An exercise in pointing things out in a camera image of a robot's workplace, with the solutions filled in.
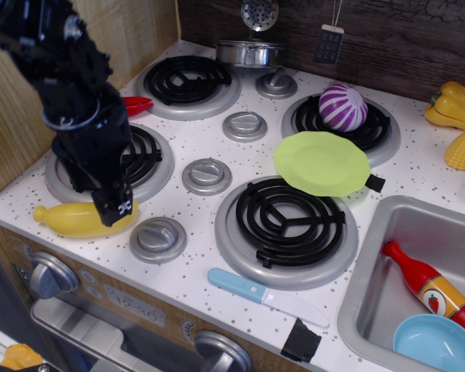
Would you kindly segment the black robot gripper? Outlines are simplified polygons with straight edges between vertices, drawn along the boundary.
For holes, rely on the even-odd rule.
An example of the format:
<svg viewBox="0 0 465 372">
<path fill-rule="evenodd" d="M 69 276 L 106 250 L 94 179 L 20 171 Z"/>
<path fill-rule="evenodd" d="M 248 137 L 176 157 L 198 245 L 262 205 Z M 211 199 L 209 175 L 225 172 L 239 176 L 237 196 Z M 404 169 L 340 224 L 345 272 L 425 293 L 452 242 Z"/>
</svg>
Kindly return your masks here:
<svg viewBox="0 0 465 372">
<path fill-rule="evenodd" d="M 56 132 L 53 152 L 73 189 L 92 191 L 102 225 L 133 213 L 133 192 L 122 166 L 132 142 L 126 107 L 109 84 L 42 83 L 45 123 Z"/>
</svg>

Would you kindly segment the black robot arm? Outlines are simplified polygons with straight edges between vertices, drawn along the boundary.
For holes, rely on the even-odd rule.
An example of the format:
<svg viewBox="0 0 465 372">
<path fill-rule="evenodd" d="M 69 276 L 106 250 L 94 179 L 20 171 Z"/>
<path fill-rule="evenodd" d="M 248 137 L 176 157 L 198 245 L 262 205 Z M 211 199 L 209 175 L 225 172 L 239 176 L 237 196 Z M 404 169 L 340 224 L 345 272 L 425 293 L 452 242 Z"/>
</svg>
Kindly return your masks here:
<svg viewBox="0 0 465 372">
<path fill-rule="evenodd" d="M 109 56 L 98 51 L 69 1 L 0 1 L 0 49 L 42 103 L 56 136 L 52 150 L 74 189 L 91 190 L 104 226 L 133 212 L 122 155 L 133 138 L 126 105 L 109 84 Z"/>
</svg>

